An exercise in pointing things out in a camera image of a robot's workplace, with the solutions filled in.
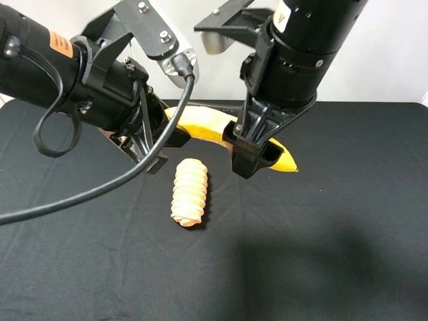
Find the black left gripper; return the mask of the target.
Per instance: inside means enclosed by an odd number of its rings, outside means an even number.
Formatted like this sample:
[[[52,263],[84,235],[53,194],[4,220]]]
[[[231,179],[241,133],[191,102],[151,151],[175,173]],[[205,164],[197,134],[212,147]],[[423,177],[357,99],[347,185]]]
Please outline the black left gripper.
[[[83,121],[98,127],[134,163],[139,163],[152,148],[167,124],[166,104],[148,85],[147,71],[134,59],[119,62],[118,55],[132,39],[124,35],[106,45],[78,35],[72,38],[82,53],[82,73],[77,84],[87,90],[83,102]],[[191,135],[177,125],[163,144],[181,148]],[[155,175],[167,162],[157,155],[144,173]]]

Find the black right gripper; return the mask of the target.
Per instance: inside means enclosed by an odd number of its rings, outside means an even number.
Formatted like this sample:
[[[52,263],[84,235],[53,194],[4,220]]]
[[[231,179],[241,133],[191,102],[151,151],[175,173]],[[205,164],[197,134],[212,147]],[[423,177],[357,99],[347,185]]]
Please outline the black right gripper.
[[[231,145],[232,171],[244,179],[279,161],[284,148],[268,140],[313,106],[336,55],[288,44],[273,18],[261,24],[254,49],[240,70],[247,87],[243,108],[222,134]]]

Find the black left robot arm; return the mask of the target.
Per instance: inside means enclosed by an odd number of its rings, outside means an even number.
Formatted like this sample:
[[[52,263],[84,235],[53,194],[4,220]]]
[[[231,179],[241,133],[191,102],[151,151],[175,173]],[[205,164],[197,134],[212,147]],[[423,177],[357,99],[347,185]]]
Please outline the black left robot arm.
[[[1,93],[69,116],[71,146],[89,124],[139,163],[168,116],[145,68],[133,58],[118,59],[132,40],[179,88],[185,79],[175,69],[177,58],[199,71],[194,49],[149,1],[120,1],[71,39],[2,5]]]

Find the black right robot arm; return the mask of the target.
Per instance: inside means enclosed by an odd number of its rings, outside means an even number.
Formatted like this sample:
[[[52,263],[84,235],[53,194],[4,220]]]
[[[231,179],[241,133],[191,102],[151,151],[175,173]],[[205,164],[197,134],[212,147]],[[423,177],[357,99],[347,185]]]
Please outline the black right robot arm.
[[[248,179],[280,159],[270,138],[307,112],[317,89],[366,1],[284,1],[285,26],[276,11],[262,23],[255,53],[243,63],[247,96],[236,122],[223,131],[232,145],[234,173]]]

